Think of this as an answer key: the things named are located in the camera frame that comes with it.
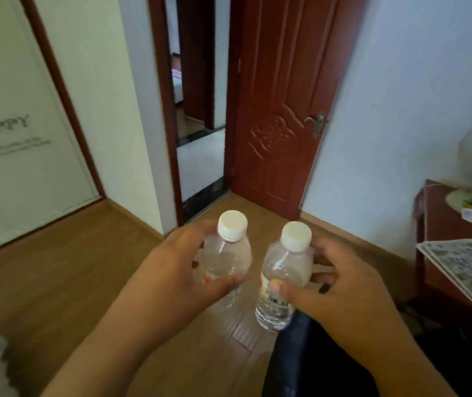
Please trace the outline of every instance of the wooden table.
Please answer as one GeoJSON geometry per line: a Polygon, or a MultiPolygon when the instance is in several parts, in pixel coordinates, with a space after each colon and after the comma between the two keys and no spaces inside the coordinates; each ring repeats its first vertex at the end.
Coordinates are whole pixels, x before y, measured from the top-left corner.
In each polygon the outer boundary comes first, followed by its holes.
{"type": "MultiPolygon", "coordinates": [[[[426,180],[414,203],[417,241],[472,239],[472,223],[446,203],[455,188],[426,180]]],[[[419,313],[446,326],[472,327],[472,302],[422,253],[416,253],[419,313]]]]}

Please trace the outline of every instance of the person's left hand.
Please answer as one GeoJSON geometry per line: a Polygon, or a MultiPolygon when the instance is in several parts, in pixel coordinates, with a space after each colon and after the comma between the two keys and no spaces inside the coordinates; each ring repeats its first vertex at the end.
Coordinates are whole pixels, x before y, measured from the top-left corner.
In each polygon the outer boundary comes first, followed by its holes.
{"type": "Polygon", "coordinates": [[[224,276],[197,284],[193,257],[206,234],[216,233],[216,222],[189,224],[171,233],[155,247],[120,292],[107,315],[120,320],[131,337],[150,350],[185,328],[197,315],[243,281],[224,276]]]}

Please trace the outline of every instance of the floral patterned notebook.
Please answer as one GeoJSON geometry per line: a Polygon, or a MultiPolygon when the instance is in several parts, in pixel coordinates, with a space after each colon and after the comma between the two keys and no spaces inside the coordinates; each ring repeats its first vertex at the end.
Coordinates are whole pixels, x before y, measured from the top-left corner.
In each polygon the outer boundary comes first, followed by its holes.
{"type": "Polygon", "coordinates": [[[416,245],[472,301],[472,239],[416,245]]]}

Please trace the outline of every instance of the wooden door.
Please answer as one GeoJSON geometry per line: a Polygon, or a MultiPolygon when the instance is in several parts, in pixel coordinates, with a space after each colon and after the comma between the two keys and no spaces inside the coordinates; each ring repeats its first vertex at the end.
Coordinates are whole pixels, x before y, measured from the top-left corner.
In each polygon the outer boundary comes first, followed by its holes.
{"type": "Polygon", "coordinates": [[[235,193],[298,219],[322,136],[312,119],[330,111],[364,3],[244,0],[235,193]]]}
{"type": "Polygon", "coordinates": [[[19,0],[0,0],[0,245],[98,193],[19,0]]]}
{"type": "Polygon", "coordinates": [[[214,128],[214,0],[177,0],[185,114],[214,128]]]}

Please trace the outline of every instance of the water bottle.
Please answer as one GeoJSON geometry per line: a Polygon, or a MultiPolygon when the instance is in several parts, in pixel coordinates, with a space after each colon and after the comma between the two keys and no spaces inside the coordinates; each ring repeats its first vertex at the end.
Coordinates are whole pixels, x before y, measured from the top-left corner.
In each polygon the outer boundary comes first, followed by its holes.
{"type": "Polygon", "coordinates": [[[291,221],[282,229],[279,241],[269,247],[263,261],[260,297],[254,313],[267,330],[282,330],[289,324],[294,308],[269,288],[269,280],[277,278],[299,287],[310,282],[313,249],[311,230],[300,221],[291,221]]]}
{"type": "MultiPolygon", "coordinates": [[[[205,282],[227,274],[245,275],[252,263],[251,245],[246,236],[247,218],[237,210],[227,210],[219,217],[217,234],[207,235],[203,248],[205,282]]],[[[239,287],[216,302],[212,309],[231,307],[239,294],[239,287]]]]}

